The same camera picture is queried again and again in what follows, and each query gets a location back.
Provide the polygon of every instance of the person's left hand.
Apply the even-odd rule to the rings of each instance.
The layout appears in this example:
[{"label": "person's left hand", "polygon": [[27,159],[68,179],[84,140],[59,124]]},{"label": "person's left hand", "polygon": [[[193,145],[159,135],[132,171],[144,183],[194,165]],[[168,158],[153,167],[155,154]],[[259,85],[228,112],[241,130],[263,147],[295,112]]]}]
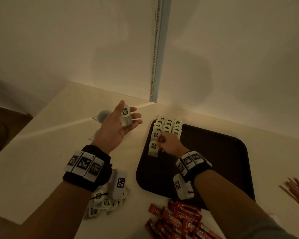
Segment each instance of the person's left hand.
[{"label": "person's left hand", "polygon": [[[136,128],[139,124],[143,123],[142,120],[133,120],[131,125],[122,128],[120,116],[124,105],[124,100],[121,100],[114,112],[109,114],[104,120],[99,132],[91,143],[91,145],[97,146],[106,154],[109,154],[112,150],[119,146],[126,134]],[[130,107],[130,111],[135,112],[136,107]],[[132,113],[132,119],[141,117],[142,115],[140,113]]]}]

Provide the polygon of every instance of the white table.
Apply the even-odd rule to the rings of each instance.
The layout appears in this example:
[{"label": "white table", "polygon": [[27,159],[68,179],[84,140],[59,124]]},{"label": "white table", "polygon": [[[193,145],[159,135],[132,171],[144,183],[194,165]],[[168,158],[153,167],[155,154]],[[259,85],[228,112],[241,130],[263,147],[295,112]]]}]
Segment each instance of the white table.
[{"label": "white table", "polygon": [[[128,171],[131,194],[110,216],[83,221],[76,238],[150,238],[144,228],[151,217],[148,207],[152,202],[166,205],[167,198],[141,189],[135,173],[150,125],[159,115],[242,140],[248,150],[257,203],[299,237],[299,206],[278,188],[287,177],[299,177],[299,139],[74,82],[0,152],[0,216],[22,223],[62,181],[73,152],[88,144],[87,138],[98,128],[91,117],[113,109],[121,99],[130,106],[146,104],[138,109],[143,124],[110,154],[113,168]],[[203,215],[203,221],[222,236],[210,213],[204,211]]]}]

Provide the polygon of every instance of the hand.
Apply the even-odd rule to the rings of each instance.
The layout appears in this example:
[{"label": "hand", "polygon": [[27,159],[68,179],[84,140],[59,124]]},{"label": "hand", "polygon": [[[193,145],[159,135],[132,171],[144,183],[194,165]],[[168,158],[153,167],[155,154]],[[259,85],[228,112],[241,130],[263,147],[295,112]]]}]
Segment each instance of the hand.
[{"label": "hand", "polygon": [[[91,145],[95,145],[100,148],[106,154],[109,154],[117,146],[120,145],[124,136],[136,128],[139,124],[142,124],[142,120],[133,120],[133,123],[125,128],[122,128],[120,122],[120,116],[124,108],[125,102],[121,100],[120,103],[115,108],[114,112],[109,114],[104,120],[99,132],[94,138]],[[130,107],[130,111],[136,111],[136,107]],[[133,113],[132,119],[141,118],[140,113]]]},{"label": "hand", "polygon": [[169,132],[162,132],[157,137],[157,145],[159,148],[163,149],[163,152],[175,155],[178,158],[189,152],[189,150],[179,141],[178,136]]}]

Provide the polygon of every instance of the red nescafe packet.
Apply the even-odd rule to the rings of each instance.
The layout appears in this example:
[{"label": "red nescafe packet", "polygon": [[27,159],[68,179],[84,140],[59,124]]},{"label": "red nescafe packet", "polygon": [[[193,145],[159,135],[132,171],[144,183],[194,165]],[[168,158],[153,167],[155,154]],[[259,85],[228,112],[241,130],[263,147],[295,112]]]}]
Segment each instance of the red nescafe packet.
[{"label": "red nescafe packet", "polygon": [[155,239],[222,239],[201,223],[202,215],[199,208],[179,201],[174,203],[170,199],[167,207],[160,208],[151,204],[148,212],[158,217],[155,223],[149,219],[145,224]]}]

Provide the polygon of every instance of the metal chain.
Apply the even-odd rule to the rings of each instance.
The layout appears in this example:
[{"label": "metal chain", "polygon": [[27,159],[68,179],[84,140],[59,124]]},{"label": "metal chain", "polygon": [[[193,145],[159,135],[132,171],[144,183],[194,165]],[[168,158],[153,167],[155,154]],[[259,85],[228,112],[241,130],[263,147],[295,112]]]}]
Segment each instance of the metal chain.
[{"label": "metal chain", "polygon": [[153,101],[153,89],[154,89],[155,69],[156,69],[156,50],[157,50],[158,28],[159,28],[159,22],[160,22],[160,14],[161,14],[161,0],[158,0],[157,11],[156,11],[156,24],[155,24],[154,55],[153,55],[153,67],[152,67],[152,84],[151,84],[151,89],[150,89],[149,101]]}]

